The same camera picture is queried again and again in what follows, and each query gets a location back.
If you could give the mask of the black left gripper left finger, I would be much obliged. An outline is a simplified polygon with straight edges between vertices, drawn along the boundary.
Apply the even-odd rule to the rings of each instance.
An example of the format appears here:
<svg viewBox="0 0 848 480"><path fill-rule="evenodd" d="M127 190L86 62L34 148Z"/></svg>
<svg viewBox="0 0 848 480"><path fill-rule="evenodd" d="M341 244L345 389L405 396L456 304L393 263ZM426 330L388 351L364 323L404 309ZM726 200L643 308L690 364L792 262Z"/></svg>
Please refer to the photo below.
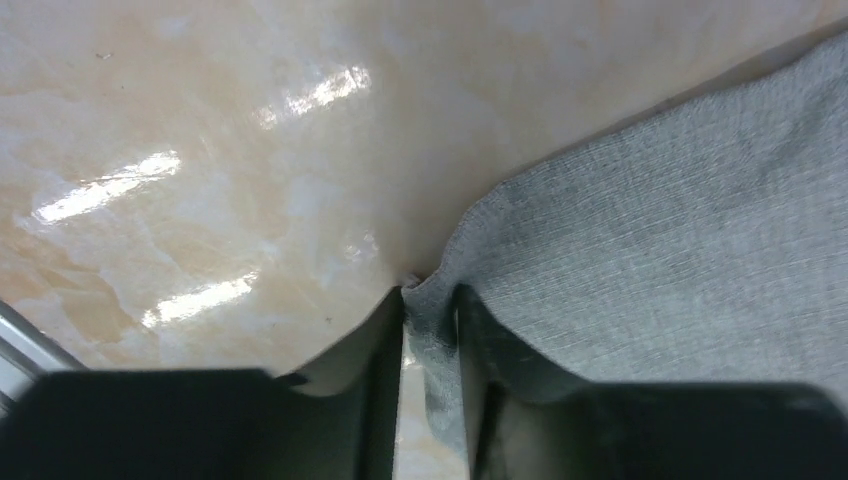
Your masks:
<svg viewBox="0 0 848 480"><path fill-rule="evenodd" d="M299 368L43 375L1 422L5 479L389 479L403 301Z"/></svg>

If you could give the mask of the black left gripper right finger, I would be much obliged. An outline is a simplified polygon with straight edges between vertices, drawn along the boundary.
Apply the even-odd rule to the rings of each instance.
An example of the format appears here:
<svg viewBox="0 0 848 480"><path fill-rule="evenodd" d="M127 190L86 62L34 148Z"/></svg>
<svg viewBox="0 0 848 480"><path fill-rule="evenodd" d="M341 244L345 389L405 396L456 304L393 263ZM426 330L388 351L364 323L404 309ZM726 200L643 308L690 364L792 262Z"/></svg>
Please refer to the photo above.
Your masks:
<svg viewBox="0 0 848 480"><path fill-rule="evenodd" d="M595 382L454 293L474 479L843 479L847 415L792 382Z"/></svg>

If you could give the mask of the grey cloth napkin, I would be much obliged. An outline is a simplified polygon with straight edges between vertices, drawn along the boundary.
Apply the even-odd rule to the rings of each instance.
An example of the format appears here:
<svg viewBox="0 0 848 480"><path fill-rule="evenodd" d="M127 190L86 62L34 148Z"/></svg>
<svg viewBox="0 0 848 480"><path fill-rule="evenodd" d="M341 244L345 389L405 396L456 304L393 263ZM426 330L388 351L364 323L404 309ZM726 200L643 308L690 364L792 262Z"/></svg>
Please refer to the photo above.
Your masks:
<svg viewBox="0 0 848 480"><path fill-rule="evenodd" d="M434 436L465 449L451 297L595 381L847 396L847 38L496 186L403 298Z"/></svg>

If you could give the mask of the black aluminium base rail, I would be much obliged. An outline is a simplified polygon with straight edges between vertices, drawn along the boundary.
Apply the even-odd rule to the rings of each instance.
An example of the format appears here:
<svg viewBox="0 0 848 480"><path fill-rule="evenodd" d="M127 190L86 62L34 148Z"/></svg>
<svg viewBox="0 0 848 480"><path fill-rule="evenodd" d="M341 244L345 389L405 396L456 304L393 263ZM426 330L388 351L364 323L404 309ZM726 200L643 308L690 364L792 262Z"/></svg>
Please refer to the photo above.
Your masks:
<svg viewBox="0 0 848 480"><path fill-rule="evenodd" d="M39 377L86 366L10 305L1 302L1 416Z"/></svg>

